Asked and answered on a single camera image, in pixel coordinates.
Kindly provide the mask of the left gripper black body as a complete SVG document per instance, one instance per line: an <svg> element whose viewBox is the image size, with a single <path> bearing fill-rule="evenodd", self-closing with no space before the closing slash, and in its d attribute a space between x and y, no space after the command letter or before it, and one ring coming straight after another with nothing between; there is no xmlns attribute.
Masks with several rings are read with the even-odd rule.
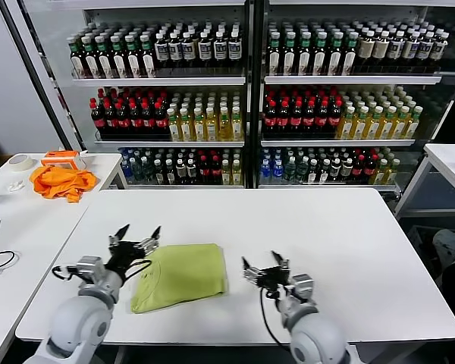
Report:
<svg viewBox="0 0 455 364"><path fill-rule="evenodd" d="M132 267L138 265L146 265L148 267L152 263L149 259L146 259L144 248L137 243L123 242L111 244L108 250L111 257L105 264L105 269L113 271L121 279L130 279L143 270L143 268L140 268L131 275L127 275L127 272Z"/></svg>

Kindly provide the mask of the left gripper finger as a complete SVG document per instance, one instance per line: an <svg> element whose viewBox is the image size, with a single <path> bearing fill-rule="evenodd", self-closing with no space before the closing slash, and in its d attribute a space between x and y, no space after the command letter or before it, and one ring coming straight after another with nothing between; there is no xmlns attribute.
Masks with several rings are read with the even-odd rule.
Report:
<svg viewBox="0 0 455 364"><path fill-rule="evenodd" d="M142 240L140 246L143 248L145 253L151 253L155 251L159 246L161 226L158 226L150 237Z"/></svg>
<svg viewBox="0 0 455 364"><path fill-rule="evenodd" d="M126 224L117 230L115 234L108 236L109 246L117 246L124 238L124 235L127 233L130 225Z"/></svg>

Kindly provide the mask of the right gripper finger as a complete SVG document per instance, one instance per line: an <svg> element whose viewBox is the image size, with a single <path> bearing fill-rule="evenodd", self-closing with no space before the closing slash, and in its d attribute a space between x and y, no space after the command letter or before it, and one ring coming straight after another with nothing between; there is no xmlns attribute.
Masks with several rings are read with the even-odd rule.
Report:
<svg viewBox="0 0 455 364"><path fill-rule="evenodd" d="M280 267L281 270L283 271L289 271L289 260L284 259L281 254L276 253L274 250L271 251L271 254L273 255L275 261L277 262L277 265Z"/></svg>
<svg viewBox="0 0 455 364"><path fill-rule="evenodd" d="M242 263L243 276L245 277L245 279L247 279L248 282L252 284L258 284L258 280L264 275L263 271L249 264L244 256L242 257Z"/></svg>

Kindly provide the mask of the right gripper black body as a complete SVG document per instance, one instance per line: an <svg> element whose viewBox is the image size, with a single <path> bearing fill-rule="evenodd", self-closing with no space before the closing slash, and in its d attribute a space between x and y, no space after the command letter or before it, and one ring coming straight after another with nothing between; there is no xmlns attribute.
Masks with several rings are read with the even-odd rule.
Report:
<svg viewBox="0 0 455 364"><path fill-rule="evenodd" d="M268 298L279 298L279 288L289 284L290 269L284 266L264 268L259 273L259 287L266 291Z"/></svg>

